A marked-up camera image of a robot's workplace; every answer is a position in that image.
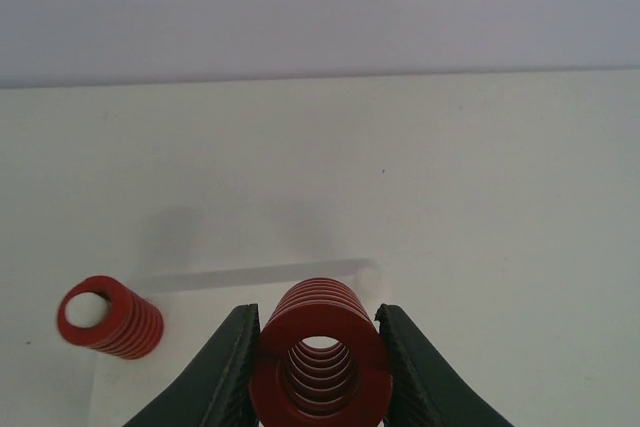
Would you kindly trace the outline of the red large spring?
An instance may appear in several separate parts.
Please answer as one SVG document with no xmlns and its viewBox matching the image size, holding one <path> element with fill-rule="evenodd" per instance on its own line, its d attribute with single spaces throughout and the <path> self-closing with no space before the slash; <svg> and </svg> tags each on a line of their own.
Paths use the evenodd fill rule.
<svg viewBox="0 0 640 427">
<path fill-rule="evenodd" d="M 263 426 L 382 424 L 390 355 L 355 292 L 330 278 L 291 287 L 262 328 L 249 384 Z"/>
<path fill-rule="evenodd" d="M 106 317 L 96 326 L 75 326 L 66 308 L 74 297 L 87 293 L 107 302 Z M 74 286 L 58 306 L 56 323 L 59 334 L 68 343 L 124 360 L 151 353 L 164 333 L 164 321 L 157 307 L 118 280 L 104 275 L 88 277 Z"/>
</svg>

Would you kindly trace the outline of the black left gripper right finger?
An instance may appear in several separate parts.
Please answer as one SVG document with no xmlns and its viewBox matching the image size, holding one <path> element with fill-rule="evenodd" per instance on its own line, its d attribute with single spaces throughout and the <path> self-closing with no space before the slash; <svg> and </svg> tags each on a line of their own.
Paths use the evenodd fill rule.
<svg viewBox="0 0 640 427">
<path fill-rule="evenodd" d="M 386 426 L 510 424 L 465 383 L 401 307 L 383 304 L 375 320 L 390 355 L 393 376 Z"/>
</svg>

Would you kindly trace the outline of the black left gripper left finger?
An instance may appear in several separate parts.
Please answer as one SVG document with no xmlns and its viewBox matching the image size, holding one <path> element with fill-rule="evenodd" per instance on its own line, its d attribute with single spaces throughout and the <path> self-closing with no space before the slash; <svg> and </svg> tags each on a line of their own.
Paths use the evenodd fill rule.
<svg viewBox="0 0 640 427">
<path fill-rule="evenodd" d="M 239 305 L 130 427 L 256 426 L 249 381 L 260 334 L 256 304 Z"/>
</svg>

